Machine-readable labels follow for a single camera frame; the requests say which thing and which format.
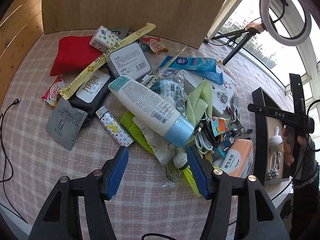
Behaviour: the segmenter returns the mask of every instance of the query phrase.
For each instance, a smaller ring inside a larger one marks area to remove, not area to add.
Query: black package
[[[83,126],[88,126],[110,92],[108,85],[114,80],[108,68],[101,67],[69,98],[70,104],[88,113]]]

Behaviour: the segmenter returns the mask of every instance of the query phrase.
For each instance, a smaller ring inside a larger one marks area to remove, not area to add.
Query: green cloth
[[[140,128],[132,120],[134,115],[131,112],[126,112],[120,119],[120,124],[126,129],[127,132],[133,137],[135,141],[145,148],[148,152],[154,155],[153,150],[148,145],[147,140],[143,136]]]
[[[186,107],[186,116],[194,126],[202,118],[204,112],[212,116],[212,86],[207,80],[203,80],[189,96]]]

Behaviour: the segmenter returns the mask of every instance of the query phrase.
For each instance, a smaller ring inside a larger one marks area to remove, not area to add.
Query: light blue tube cap
[[[175,123],[170,127],[168,132],[164,135],[169,142],[182,148],[187,144],[193,134],[195,127],[183,115],[180,115]]]

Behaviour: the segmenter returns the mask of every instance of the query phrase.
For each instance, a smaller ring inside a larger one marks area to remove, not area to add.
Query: pink checkered tablecloth
[[[22,101],[6,114],[3,127],[4,146],[14,168],[13,179],[6,183],[6,192],[12,204],[29,222],[34,223],[44,201],[64,175],[71,179],[84,177],[101,168],[106,160],[113,158],[119,145],[95,119],[89,127],[82,128],[71,151],[60,146],[45,130],[52,107],[40,97],[55,77],[50,69],[58,53],[59,39],[73,36],[89,36],[94,30],[66,31],[43,35],[26,55],[5,96],[1,112],[16,98]],[[146,53],[155,70],[167,55],[174,55],[183,45],[161,39],[169,48],[168,53]],[[188,47],[184,56],[224,59],[228,47],[212,47],[202,44],[199,50]],[[293,111],[292,101],[278,85],[262,70],[237,54],[226,68],[237,84],[241,104],[241,120],[245,127],[253,128],[250,135],[255,149],[255,118],[247,111],[252,103],[252,91],[262,87],[284,109]],[[61,75],[69,84],[77,73]],[[126,108],[110,93],[104,105],[119,120]],[[0,156],[0,172],[4,156]],[[196,197],[183,180],[174,189],[163,190],[166,182],[164,168],[158,160],[134,143],[129,148],[129,162],[117,195],[106,202],[108,214],[117,239],[140,239],[149,232],[157,232],[176,239],[199,239],[210,202]],[[274,196],[287,182],[266,187]],[[5,196],[0,190],[0,198]],[[80,198],[80,217],[84,240],[89,239],[85,223],[84,201]],[[232,200],[230,221],[236,219],[236,200]],[[234,226],[229,227],[232,234]]]

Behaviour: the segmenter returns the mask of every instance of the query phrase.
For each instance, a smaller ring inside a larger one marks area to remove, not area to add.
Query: hand cream tube
[[[108,87],[131,113],[157,134],[178,148],[189,141],[195,127],[158,94],[126,76],[118,77]]]

